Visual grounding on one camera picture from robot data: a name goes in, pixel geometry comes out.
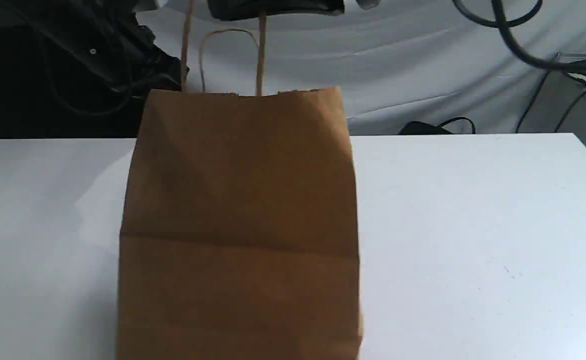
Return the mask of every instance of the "black fabric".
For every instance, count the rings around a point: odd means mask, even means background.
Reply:
[[[48,49],[58,91],[74,107],[104,110],[121,100],[71,55],[53,43]],[[0,29],[0,139],[133,138],[143,107],[142,99],[133,98],[111,116],[67,112],[51,96],[31,30],[25,26]]]

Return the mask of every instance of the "brown paper bag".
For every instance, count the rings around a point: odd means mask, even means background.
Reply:
[[[119,360],[355,360],[355,174],[338,88],[152,91],[120,235]]]

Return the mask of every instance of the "white table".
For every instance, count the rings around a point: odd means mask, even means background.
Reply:
[[[355,137],[361,360],[586,360],[586,149]],[[0,141],[0,360],[113,360],[134,141]]]

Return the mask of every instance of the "white backdrop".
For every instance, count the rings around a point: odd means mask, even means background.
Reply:
[[[229,27],[256,30],[257,20],[219,22],[205,0],[195,1],[188,83],[200,89],[204,36]],[[489,0],[466,4],[492,18]],[[505,4],[515,18],[535,0]],[[158,46],[177,57],[187,7],[186,0],[174,0],[160,11],[138,14]],[[586,42],[586,0],[547,0],[514,33],[538,57],[579,48]],[[267,39],[265,92],[339,85],[353,134],[394,134],[409,121],[437,124],[453,116],[471,117],[480,133],[512,132],[541,75],[511,55],[497,30],[462,17],[451,0],[382,0],[369,11],[346,0],[343,16],[272,16]],[[256,60],[246,34],[211,39],[204,59],[207,91],[252,95]]]

